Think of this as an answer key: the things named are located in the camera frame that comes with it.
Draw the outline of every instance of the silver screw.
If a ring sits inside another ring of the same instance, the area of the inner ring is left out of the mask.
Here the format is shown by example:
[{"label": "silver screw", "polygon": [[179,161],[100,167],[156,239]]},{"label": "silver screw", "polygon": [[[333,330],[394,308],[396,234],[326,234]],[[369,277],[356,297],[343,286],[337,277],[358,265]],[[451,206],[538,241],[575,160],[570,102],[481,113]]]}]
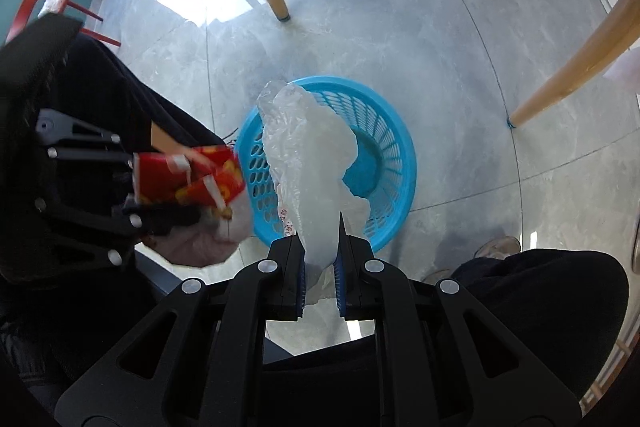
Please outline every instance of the silver screw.
[{"label": "silver screw", "polygon": [[38,212],[44,212],[47,210],[47,203],[42,198],[36,198],[36,200],[33,201],[33,204],[36,206]]},{"label": "silver screw", "polygon": [[372,273],[382,272],[385,269],[385,264],[377,259],[370,259],[364,264],[364,269]]},{"label": "silver screw", "polygon": [[449,295],[453,295],[454,293],[458,293],[460,290],[460,285],[451,279],[445,279],[440,282],[440,289],[443,293],[448,293]]},{"label": "silver screw", "polygon": [[197,279],[187,279],[180,288],[185,293],[197,293],[202,288],[202,283]]},{"label": "silver screw", "polygon": [[122,257],[120,257],[117,250],[108,251],[107,257],[113,266],[120,266],[122,264]]},{"label": "silver screw", "polygon": [[136,229],[139,229],[142,226],[142,219],[140,219],[140,216],[138,214],[131,214],[129,216],[129,220],[132,226]]},{"label": "silver screw", "polygon": [[264,259],[258,263],[258,270],[262,273],[271,273],[276,271],[278,267],[278,263],[276,263],[273,259]]}]

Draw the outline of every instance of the basket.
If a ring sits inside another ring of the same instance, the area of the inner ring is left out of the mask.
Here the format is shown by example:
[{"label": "basket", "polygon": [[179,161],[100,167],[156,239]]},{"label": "basket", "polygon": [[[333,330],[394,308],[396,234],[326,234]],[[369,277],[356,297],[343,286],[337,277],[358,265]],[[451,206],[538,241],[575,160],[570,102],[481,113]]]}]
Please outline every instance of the basket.
[{"label": "basket", "polygon": [[[331,107],[355,134],[358,157],[343,180],[355,196],[369,200],[364,232],[373,251],[380,250],[396,235],[414,200],[416,162],[409,132],[395,110],[369,87],[336,76],[310,76],[295,83]],[[236,151],[254,210],[255,235],[270,245],[283,236],[283,225],[257,108],[244,121]]]}]

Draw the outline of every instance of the gray tile floor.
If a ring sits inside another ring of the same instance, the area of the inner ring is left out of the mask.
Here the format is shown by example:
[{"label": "gray tile floor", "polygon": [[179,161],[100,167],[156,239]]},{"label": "gray tile floor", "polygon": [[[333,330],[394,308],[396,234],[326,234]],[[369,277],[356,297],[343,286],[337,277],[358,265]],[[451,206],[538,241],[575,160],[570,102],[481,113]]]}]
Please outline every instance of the gray tile floor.
[{"label": "gray tile floor", "polygon": [[[412,211],[380,257],[420,278],[503,233],[525,248],[603,250],[627,269],[636,309],[636,97],[598,77],[526,126],[506,126],[507,111],[603,20],[599,0],[286,1],[283,24],[264,0],[104,0],[97,30],[122,40],[118,56],[143,82],[221,136],[269,80],[367,84],[398,110],[418,158]],[[226,279],[265,254],[251,238],[205,276]],[[295,353],[346,341],[333,305],[268,334]]]}]

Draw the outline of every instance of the shoe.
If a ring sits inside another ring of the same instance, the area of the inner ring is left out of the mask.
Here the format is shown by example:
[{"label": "shoe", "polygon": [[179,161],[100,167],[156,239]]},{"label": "shoe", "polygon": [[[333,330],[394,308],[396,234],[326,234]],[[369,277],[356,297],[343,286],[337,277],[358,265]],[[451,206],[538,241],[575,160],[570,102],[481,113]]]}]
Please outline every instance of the shoe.
[{"label": "shoe", "polygon": [[438,270],[437,272],[430,273],[429,275],[423,277],[421,282],[430,284],[431,286],[435,286],[439,280],[448,279],[452,273],[453,270],[450,270],[448,268],[444,270]]},{"label": "shoe", "polygon": [[520,242],[515,237],[511,237],[511,235],[505,235],[482,245],[474,254],[474,258],[487,257],[489,259],[502,260],[521,251]]}]

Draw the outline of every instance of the laundry basket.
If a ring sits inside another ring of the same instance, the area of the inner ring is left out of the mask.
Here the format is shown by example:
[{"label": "laundry basket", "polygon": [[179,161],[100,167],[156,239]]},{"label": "laundry basket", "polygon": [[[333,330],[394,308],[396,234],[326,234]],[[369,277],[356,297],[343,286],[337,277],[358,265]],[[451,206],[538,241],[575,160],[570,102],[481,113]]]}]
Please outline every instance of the laundry basket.
[{"label": "laundry basket", "polygon": [[[313,93],[318,103],[331,107],[355,134],[358,157],[343,179],[355,196],[369,200],[371,213],[364,232],[373,251],[380,250],[396,235],[414,199],[411,136],[395,110],[369,87],[336,76],[310,76],[295,83]],[[242,126],[236,150],[254,210],[255,234],[270,245],[283,236],[283,226],[256,108]]]}]

